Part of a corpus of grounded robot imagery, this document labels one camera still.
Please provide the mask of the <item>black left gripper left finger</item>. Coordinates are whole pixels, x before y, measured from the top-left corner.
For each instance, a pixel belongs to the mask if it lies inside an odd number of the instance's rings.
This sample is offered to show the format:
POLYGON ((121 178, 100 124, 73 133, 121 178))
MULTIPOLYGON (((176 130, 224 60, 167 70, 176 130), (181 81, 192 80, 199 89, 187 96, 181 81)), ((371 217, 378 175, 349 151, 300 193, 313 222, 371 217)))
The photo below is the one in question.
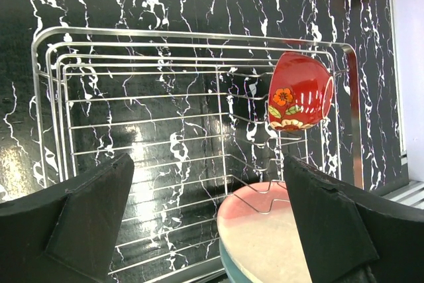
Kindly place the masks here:
POLYGON ((1 204, 2 282, 108 282, 133 182, 128 154, 1 204))

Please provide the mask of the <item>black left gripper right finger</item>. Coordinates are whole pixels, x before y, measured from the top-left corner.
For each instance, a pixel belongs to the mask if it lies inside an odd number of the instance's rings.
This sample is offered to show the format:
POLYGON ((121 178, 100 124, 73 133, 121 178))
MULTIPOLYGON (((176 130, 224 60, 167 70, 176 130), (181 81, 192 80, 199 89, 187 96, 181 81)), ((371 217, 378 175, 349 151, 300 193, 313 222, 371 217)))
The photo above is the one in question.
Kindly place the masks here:
POLYGON ((288 154, 284 180, 313 282, 423 281, 423 210, 288 154))

